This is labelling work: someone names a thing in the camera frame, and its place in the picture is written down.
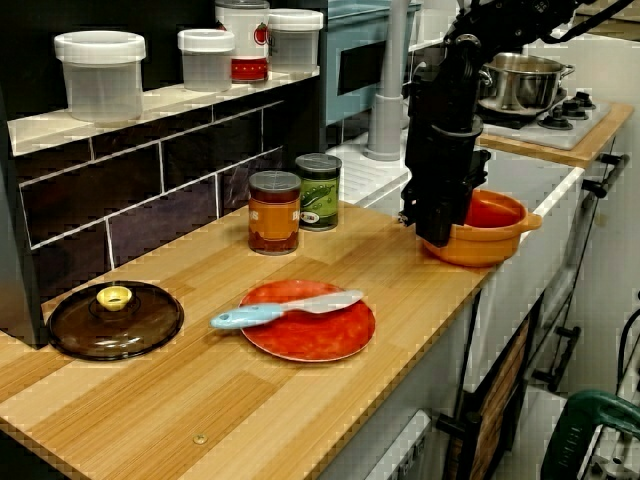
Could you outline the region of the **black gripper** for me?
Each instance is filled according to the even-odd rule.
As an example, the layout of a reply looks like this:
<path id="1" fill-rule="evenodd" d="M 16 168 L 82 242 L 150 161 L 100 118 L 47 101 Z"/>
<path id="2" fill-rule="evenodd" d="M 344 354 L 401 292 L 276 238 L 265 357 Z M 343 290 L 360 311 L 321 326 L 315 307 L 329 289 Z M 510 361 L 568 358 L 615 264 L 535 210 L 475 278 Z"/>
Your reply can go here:
<path id="1" fill-rule="evenodd" d="M 406 197 L 423 197 L 443 188 L 452 193 L 455 186 L 473 189 L 487 180 L 486 163 L 491 154 L 475 150 L 483 124 L 469 132 L 448 132 L 435 125 L 411 124 L 406 144 L 405 165 L 411 173 Z M 448 244 L 453 225 L 463 225 L 471 194 L 436 196 L 417 204 L 416 233 L 435 247 Z"/>

